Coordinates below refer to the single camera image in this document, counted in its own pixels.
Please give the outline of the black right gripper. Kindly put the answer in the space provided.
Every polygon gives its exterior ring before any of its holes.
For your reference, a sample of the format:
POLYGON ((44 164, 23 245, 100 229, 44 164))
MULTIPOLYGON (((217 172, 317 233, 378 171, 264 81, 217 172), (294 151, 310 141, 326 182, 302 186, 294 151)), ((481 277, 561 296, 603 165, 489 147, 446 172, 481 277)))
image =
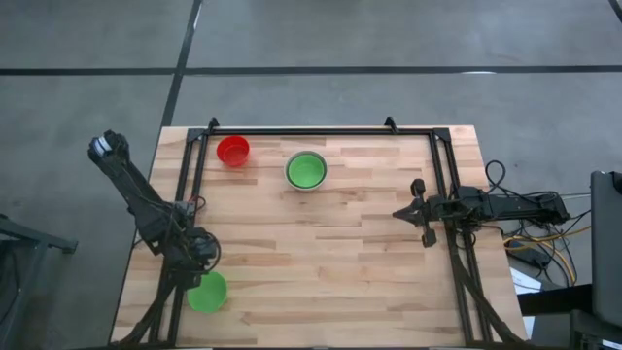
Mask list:
POLYGON ((426 185, 422 178, 416 178, 411 183, 410 190, 413 200, 404 208, 394 212, 392 216, 421 228, 423 230, 423 246, 430 248, 437 242, 435 231, 430 222, 441 221, 441 209, 445 204, 445 199, 439 195, 424 199, 426 185))

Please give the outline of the grey equipment case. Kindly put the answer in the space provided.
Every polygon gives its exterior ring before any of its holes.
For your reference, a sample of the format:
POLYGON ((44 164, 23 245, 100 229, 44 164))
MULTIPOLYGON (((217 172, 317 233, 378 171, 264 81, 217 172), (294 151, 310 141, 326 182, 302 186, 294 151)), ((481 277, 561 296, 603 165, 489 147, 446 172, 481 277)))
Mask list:
POLYGON ((622 327, 622 173, 591 174, 594 311, 622 327))

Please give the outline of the dark grey metal stand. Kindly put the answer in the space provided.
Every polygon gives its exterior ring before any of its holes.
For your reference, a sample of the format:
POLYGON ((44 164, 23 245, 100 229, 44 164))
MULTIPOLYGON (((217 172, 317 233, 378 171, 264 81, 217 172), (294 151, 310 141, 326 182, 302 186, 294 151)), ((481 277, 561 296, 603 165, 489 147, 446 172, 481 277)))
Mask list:
POLYGON ((31 251, 30 259, 24 268, 20 268, 17 259, 13 259, 16 294, 5 313, 0 315, 0 350, 10 350, 17 339, 26 303, 34 292, 47 251, 50 248, 56 248, 63 254, 74 254, 78 241, 26 227, 12 221, 4 214, 0 214, 0 234, 11 237, 11 240, 4 240, 4 244, 10 247, 21 245, 31 251))

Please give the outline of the black metal table frame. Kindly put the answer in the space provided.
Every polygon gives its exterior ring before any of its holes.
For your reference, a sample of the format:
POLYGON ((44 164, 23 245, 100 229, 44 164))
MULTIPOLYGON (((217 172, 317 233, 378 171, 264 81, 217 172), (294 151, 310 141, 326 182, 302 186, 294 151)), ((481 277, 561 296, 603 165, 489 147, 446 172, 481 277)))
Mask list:
POLYGON ((151 184, 198 199, 196 224, 223 255, 225 304, 190 308, 145 245, 129 256, 113 350, 519 348, 526 333, 501 236, 392 216, 410 185, 448 196, 485 183, 470 126, 166 127, 151 184), (239 135, 247 162, 218 144, 239 135))

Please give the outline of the red plastic bowl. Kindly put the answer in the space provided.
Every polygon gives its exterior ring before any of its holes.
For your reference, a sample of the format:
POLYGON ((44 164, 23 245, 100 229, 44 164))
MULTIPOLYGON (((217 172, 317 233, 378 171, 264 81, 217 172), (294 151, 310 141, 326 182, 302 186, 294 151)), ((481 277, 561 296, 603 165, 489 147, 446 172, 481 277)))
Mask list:
POLYGON ((227 136, 217 147, 217 157, 229 167, 244 165, 248 160, 249 153, 249 142, 239 135, 227 136))

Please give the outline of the green cup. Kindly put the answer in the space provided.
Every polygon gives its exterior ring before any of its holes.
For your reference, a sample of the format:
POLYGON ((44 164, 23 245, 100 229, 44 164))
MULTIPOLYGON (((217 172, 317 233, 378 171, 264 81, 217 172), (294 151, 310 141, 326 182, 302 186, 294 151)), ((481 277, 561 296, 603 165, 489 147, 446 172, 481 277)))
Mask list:
POLYGON ((227 300, 228 286, 225 278, 216 271, 202 275, 197 287, 189 289, 190 308, 203 313, 217 312, 227 300))

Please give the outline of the white paper sheet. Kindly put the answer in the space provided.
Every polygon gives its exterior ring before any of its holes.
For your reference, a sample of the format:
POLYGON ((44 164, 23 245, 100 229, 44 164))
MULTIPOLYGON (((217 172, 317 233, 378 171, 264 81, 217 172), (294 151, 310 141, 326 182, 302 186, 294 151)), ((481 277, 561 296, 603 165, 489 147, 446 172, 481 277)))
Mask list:
POLYGON ((539 293, 542 290, 540 281, 514 268, 510 269, 514 290, 517 295, 539 293))

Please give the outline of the black power brick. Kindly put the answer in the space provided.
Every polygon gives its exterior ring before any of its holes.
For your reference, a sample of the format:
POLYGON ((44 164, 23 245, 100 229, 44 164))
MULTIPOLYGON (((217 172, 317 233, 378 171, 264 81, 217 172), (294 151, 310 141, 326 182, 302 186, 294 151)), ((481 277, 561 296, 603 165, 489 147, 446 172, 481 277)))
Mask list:
POLYGON ((511 258, 535 268, 544 269, 550 264, 550 258, 546 253, 518 241, 507 242, 505 252, 511 258))

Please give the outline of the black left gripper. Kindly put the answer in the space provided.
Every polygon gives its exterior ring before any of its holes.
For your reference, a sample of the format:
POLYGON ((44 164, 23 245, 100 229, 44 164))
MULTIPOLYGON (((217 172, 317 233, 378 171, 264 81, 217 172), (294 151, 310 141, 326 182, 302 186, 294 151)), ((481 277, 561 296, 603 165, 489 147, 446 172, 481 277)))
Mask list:
POLYGON ((220 262, 220 241, 203 227, 174 233, 165 240, 165 268, 183 279, 182 289, 198 288, 202 275, 209 274, 220 262))

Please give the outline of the dark box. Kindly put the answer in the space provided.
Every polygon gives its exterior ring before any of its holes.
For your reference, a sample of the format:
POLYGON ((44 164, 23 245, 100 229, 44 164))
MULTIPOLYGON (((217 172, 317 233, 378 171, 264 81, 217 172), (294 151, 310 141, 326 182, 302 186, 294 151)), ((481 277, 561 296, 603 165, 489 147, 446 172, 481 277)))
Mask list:
POLYGON ((622 350, 622 328, 581 310, 570 313, 570 350, 622 350))

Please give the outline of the black bench bar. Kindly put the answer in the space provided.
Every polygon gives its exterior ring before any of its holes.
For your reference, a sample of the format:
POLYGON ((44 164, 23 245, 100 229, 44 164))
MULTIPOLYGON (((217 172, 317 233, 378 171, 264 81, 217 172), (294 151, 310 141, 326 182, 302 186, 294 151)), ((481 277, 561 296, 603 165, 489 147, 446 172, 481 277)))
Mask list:
POLYGON ((517 297, 523 316, 570 313, 573 310, 587 313, 593 311, 591 284, 527 293, 517 297))

